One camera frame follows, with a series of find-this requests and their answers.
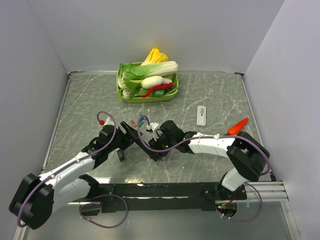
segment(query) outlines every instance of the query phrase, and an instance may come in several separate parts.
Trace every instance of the white wall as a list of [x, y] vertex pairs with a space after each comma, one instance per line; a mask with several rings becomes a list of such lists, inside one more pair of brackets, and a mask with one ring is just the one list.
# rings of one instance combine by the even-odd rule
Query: white wall
[[286, 0], [244, 75], [272, 169], [306, 240], [320, 236], [319, 7]]
[[115, 70], [155, 45], [184, 70], [244, 73], [284, 0], [27, 0], [67, 71]]
[[25, 0], [0, 2], [0, 235], [12, 240], [8, 207], [22, 178], [39, 174], [67, 74]]

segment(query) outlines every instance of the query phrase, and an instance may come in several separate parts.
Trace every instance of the table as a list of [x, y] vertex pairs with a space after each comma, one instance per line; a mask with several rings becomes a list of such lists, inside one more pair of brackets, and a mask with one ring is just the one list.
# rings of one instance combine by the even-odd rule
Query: table
[[[207, 135], [225, 134], [242, 119], [249, 117], [244, 131], [259, 142], [258, 131], [246, 97], [242, 77], [231, 73], [181, 73], [176, 96], [163, 102], [131, 104], [117, 98], [116, 74], [73, 74], [58, 120], [45, 171], [50, 171], [72, 159], [101, 126], [96, 114], [104, 110], [112, 114], [117, 124], [137, 122], [140, 114], [159, 124], [173, 120], [184, 132], [197, 131]], [[197, 107], [206, 106], [206, 126], [196, 125]], [[151, 136], [145, 132], [147, 141]], [[154, 162], [133, 144], [124, 151], [120, 162], [114, 151], [106, 162], [88, 174], [100, 183], [187, 183], [219, 182], [233, 168], [227, 158], [211, 154], [187, 154], [174, 149]], [[270, 181], [265, 175], [260, 181]]]

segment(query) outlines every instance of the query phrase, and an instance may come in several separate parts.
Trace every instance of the green marker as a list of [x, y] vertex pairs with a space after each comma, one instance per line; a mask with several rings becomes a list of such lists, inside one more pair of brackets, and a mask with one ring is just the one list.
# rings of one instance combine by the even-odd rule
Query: green marker
[[142, 121], [140, 122], [140, 124], [139, 124], [139, 128], [141, 128], [144, 123], [145, 123], [145, 121], [142, 120]]

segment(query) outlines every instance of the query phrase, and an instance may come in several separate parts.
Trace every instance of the vegetable basket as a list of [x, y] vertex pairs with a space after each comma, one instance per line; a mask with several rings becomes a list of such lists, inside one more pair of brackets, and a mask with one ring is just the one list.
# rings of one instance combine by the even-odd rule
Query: vegetable basket
[[[142, 62], [135, 62], [132, 63], [132, 65], [135, 66], [140, 66]], [[120, 68], [118, 69], [118, 72], [116, 74], [116, 80], [115, 80], [115, 84], [116, 84], [116, 89], [117, 91], [120, 91], [121, 89], [118, 86], [118, 78], [121, 78], [120, 76]], [[179, 86], [179, 81], [178, 81], [178, 75], [176, 73], [174, 73], [174, 77], [172, 79], [172, 83], [173, 83], [173, 87], [172, 89], [176, 88]], [[161, 102], [161, 101], [167, 101], [172, 99], [176, 93], [178, 92], [179, 89], [176, 89], [174, 92], [169, 93], [169, 94], [164, 94], [161, 97], [154, 97], [154, 96], [147, 96], [147, 97], [140, 97], [140, 96], [135, 96], [132, 99], [129, 99], [129, 97], [123, 96], [121, 93], [121, 98], [123, 99], [123, 101], [130, 103], [130, 104], [143, 104], [143, 103], [154, 103], [154, 102]]]

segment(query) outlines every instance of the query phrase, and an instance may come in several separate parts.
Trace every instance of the red object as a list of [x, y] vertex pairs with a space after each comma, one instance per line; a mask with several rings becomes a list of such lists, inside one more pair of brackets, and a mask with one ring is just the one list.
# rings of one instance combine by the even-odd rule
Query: red object
[[131, 120], [131, 122], [132, 122], [132, 125], [133, 125], [134, 127], [137, 126], [137, 124], [135, 123], [135, 121]]
[[166, 83], [166, 84], [161, 84], [161, 85], [157, 85], [157, 86], [153, 86], [151, 87], [145, 95], [141, 95], [141, 98], [146, 98], [148, 97], [152, 92], [159, 90], [159, 89], [168, 89], [168, 88], [172, 88], [174, 85], [172, 82], [170, 83]]
[[244, 128], [248, 121], [249, 118], [246, 117], [245, 119], [238, 122], [236, 125], [234, 125], [228, 130], [228, 135], [237, 135]]

